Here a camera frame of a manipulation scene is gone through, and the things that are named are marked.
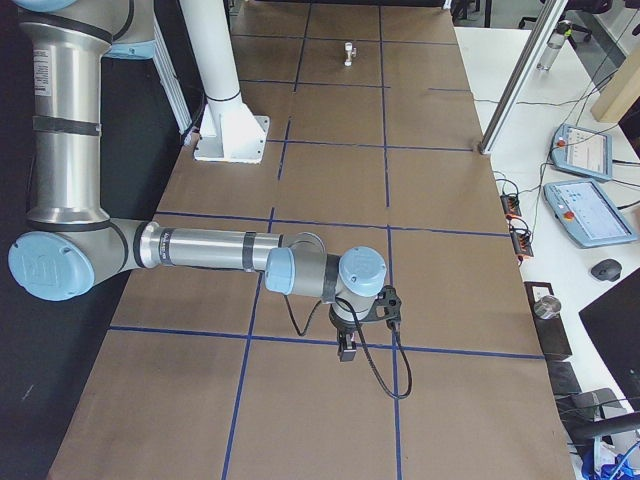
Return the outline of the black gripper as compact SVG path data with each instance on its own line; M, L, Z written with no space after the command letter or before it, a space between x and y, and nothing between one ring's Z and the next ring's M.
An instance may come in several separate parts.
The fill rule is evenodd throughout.
M339 316L332 316L331 323L337 331L339 361L353 361L357 352L357 345L354 342L355 323L347 322Z

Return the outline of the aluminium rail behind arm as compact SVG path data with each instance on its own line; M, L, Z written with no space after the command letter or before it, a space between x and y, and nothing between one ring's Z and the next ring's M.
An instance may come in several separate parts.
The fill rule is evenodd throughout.
M191 114L185 100L177 73L171 61L164 37L157 18L154 21L155 53L153 62L159 75L160 83L165 91L167 100L174 114L178 130L181 134L191 129Z

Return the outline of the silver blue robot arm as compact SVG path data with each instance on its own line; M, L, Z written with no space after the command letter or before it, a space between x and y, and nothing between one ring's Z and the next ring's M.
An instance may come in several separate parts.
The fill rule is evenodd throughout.
M36 184L30 231L10 247L16 282L31 295L64 301L128 270L181 266L259 272L267 289L329 307L338 355L366 348L362 331L397 304L386 264L357 246L329 254L312 233L168 228L111 217L100 203L101 61L155 52L150 1L22 1L19 23L33 45Z

